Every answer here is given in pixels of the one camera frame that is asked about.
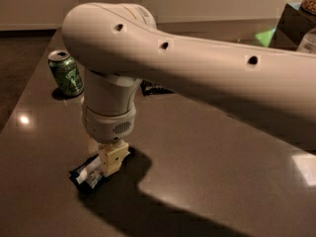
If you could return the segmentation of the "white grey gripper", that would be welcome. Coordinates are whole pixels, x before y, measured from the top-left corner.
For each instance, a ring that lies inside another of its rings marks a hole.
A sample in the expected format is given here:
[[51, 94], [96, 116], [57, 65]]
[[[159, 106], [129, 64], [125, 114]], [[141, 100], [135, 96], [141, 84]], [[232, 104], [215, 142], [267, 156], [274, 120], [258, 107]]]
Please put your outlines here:
[[88, 134], [99, 143], [107, 143], [99, 145], [99, 157], [104, 176], [108, 177], [120, 169], [122, 161], [129, 154], [128, 144], [123, 138], [134, 128], [134, 97], [120, 99], [85, 96], [81, 106], [82, 121]]

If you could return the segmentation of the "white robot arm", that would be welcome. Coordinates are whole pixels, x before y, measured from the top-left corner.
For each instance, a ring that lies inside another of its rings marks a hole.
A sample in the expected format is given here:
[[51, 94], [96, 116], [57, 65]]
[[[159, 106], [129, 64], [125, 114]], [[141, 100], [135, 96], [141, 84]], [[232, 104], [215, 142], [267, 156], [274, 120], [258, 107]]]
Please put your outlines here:
[[133, 96], [146, 80], [302, 150], [316, 146], [312, 54], [174, 36], [136, 4], [79, 5], [65, 17], [62, 37], [85, 68], [82, 119], [99, 143], [131, 133]]

